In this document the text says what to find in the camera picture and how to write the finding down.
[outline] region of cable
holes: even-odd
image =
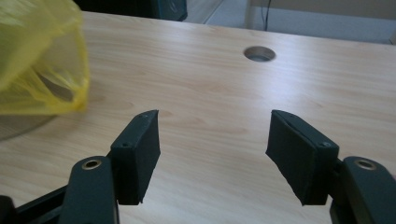
[[[268,30],[268,14],[270,11],[270,6],[271,6],[271,0],[268,0],[268,5],[267,5],[267,13],[264,18],[264,1],[262,1],[262,23],[263,23],[263,30],[267,31]]]

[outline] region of yellow plastic bag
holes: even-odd
[[[0,0],[0,115],[83,111],[89,69],[72,0]]]

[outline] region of wooden desk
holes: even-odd
[[[301,207],[264,154],[272,109],[311,123],[396,174],[396,48],[85,13],[89,109],[0,143],[0,193],[21,205],[106,155],[130,119],[160,109],[162,155],[121,223],[330,223]],[[275,51],[248,60],[250,46]]]

